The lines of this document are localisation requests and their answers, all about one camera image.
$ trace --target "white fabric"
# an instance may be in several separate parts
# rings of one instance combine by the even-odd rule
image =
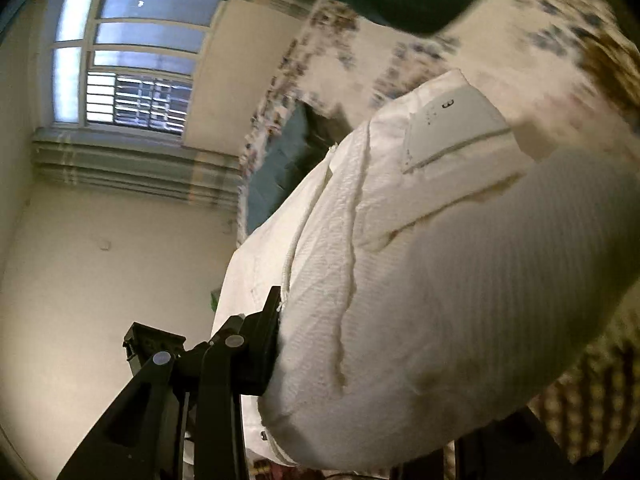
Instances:
[[[213,332],[282,286],[273,376],[242,403],[253,451],[341,470],[430,452],[555,379],[630,284],[607,255],[640,251],[640,191],[606,164],[561,154],[516,182],[533,163],[507,133],[402,174],[411,115],[465,84],[382,108],[233,256]]]

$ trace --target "black cable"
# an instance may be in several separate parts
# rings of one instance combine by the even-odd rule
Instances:
[[[382,478],[380,476],[369,476],[369,475],[359,475],[357,473],[334,473],[329,476],[325,476],[324,480],[329,480],[329,478],[366,478],[367,480],[388,480],[387,478]]]

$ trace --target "clothing label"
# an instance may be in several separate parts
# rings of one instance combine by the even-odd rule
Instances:
[[[456,88],[412,116],[402,146],[402,172],[507,131],[504,117],[478,89],[471,85]]]

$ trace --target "wall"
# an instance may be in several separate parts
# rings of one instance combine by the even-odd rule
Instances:
[[[0,296],[0,420],[40,480],[57,476],[130,380],[122,338],[133,321],[184,335],[187,348],[209,337],[231,219],[36,182]]]
[[[229,0],[194,79],[187,146],[239,155],[251,116],[302,22]]]
[[[31,185],[27,66],[33,7],[17,17],[0,45],[0,276]]]

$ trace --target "window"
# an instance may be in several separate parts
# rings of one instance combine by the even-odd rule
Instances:
[[[52,57],[54,120],[180,136],[220,1],[62,0]]]

